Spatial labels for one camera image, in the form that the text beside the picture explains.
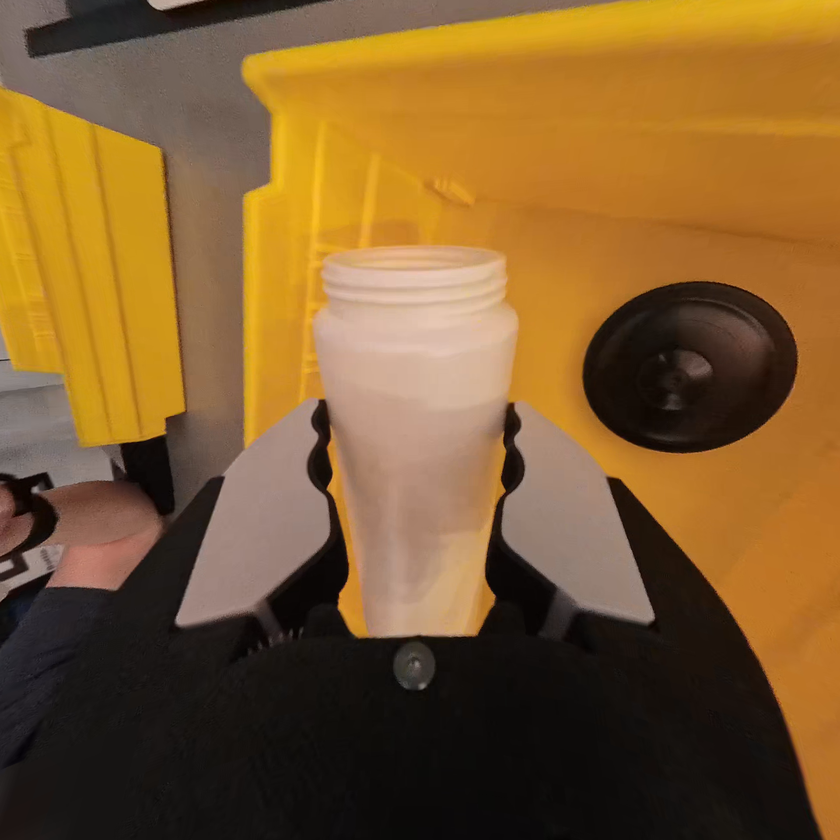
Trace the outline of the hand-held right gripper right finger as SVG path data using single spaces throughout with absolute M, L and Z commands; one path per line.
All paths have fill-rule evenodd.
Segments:
M 564 637 L 579 616 L 651 627 L 655 610 L 608 478 L 570 435 L 526 402 L 507 407 L 503 493 L 487 583 L 524 630 Z

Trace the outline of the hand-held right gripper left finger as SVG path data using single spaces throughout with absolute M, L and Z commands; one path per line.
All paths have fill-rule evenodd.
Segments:
M 268 640 L 299 635 L 310 611 L 338 604 L 349 558 L 329 492 L 329 411 L 309 399 L 226 470 L 175 616 L 179 629 L 235 618 Z

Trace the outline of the white plastic bottle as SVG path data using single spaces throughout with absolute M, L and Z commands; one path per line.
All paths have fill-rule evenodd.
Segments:
M 518 340 L 507 269 L 465 246 L 322 262 L 313 339 L 369 635 L 476 630 Z

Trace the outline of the yellow plastic bin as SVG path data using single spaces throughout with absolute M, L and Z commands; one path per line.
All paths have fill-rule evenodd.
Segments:
M 62 377 L 80 445 L 162 436 L 186 398 L 161 150 L 3 88 L 1 258 L 12 366 Z
M 511 396 L 623 480 L 717 588 L 838 838 L 838 2 L 630 2 L 249 56 L 270 179 L 245 196 L 245 443 L 321 396 L 325 256 L 508 260 Z M 743 288 L 788 322 L 780 411 L 707 454 L 595 418 L 585 348 L 625 301 Z

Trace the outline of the black bottle lid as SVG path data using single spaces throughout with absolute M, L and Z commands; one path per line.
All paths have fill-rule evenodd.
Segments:
M 798 368 L 795 336 L 739 287 L 688 281 L 624 303 L 596 331 L 582 383 L 598 420 L 628 443 L 695 454 L 750 436 L 779 412 Z

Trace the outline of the person's left hand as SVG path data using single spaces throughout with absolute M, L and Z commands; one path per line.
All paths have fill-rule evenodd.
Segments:
M 50 543 L 63 549 L 49 588 L 117 591 L 165 530 L 151 499 L 129 482 L 83 482 L 46 498 L 58 517 Z

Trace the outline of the dark printed cloth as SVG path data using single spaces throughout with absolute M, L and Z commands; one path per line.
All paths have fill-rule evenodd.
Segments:
M 26 754 L 114 591 L 47 586 L 1 650 L 1 767 Z

